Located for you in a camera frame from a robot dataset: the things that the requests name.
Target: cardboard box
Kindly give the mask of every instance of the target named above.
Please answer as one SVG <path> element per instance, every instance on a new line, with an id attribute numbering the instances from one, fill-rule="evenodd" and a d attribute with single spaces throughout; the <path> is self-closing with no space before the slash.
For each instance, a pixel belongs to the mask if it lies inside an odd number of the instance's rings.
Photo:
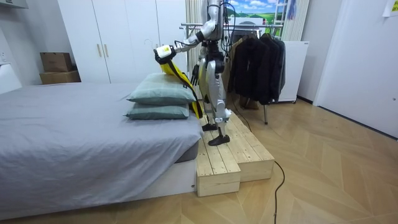
<path id="1" fill-rule="evenodd" d="M 81 82 L 78 71 L 71 72 L 45 72 L 40 74 L 43 85 L 56 83 Z"/>
<path id="2" fill-rule="evenodd" d="M 41 52 L 45 72 L 70 72 L 72 61 L 69 53 Z"/>

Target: humanoid robot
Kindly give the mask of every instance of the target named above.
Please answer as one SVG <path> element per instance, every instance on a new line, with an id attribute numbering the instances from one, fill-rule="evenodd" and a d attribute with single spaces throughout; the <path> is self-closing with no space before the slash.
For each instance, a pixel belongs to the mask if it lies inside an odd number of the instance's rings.
<path id="1" fill-rule="evenodd" d="M 176 40 L 175 45 L 164 45 L 154 50 L 156 61 L 170 67 L 169 70 L 179 71 L 173 63 L 170 63 L 171 59 L 176 54 L 186 52 L 201 43 L 199 61 L 193 69 L 191 83 L 199 84 L 203 96 L 208 124 L 202 129 L 204 131 L 218 130 L 219 133 L 218 137 L 209 141 L 208 144 L 211 146 L 229 142 L 225 125 L 229 120 L 231 110 L 225 108 L 221 79 L 224 70 L 224 55 L 218 49 L 218 41 L 223 37 L 225 4 L 227 3 L 223 0 L 203 0 L 201 7 L 203 26 L 200 31 L 182 42 Z"/>

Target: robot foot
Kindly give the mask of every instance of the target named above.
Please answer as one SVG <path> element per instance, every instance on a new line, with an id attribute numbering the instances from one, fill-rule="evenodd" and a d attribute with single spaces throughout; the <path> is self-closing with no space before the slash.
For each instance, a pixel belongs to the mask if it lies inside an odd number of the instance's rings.
<path id="1" fill-rule="evenodd" d="M 206 124 L 201 127 L 203 131 L 217 131 L 216 124 Z"/>
<path id="2" fill-rule="evenodd" d="M 218 146 L 227 142 L 229 142 L 229 136 L 226 134 L 225 136 L 218 136 L 217 138 L 210 140 L 209 146 Z"/>

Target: gray-green pillow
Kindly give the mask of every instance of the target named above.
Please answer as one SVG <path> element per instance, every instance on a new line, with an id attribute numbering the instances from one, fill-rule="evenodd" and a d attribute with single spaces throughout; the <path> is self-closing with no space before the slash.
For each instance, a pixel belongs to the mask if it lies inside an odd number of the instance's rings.
<path id="1" fill-rule="evenodd" d="M 187 119 L 188 105 L 143 105 L 135 103 L 125 114 L 130 119 Z"/>
<path id="2" fill-rule="evenodd" d="M 165 73 L 148 75 L 127 100 L 147 105 L 185 105 L 196 101 L 191 89 L 175 75 Z"/>

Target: wooden step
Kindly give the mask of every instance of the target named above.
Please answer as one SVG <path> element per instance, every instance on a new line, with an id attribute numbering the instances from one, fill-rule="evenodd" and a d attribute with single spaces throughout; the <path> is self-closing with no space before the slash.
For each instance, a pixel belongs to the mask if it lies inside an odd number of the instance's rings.
<path id="1" fill-rule="evenodd" d="M 229 120 L 227 145 L 241 169 L 241 182 L 271 178 L 274 157 L 234 113 Z"/>
<path id="2" fill-rule="evenodd" d="M 241 169 L 231 151 L 225 144 L 209 146 L 213 136 L 205 132 L 199 140 L 197 157 L 197 190 L 198 196 L 237 192 L 241 181 Z"/>
<path id="3" fill-rule="evenodd" d="M 199 197 L 237 192 L 240 182 L 271 178 L 274 157 L 234 113 L 227 122 L 226 133 L 231 139 L 226 144 L 208 145 L 218 136 L 217 131 L 205 132 L 199 141 Z"/>

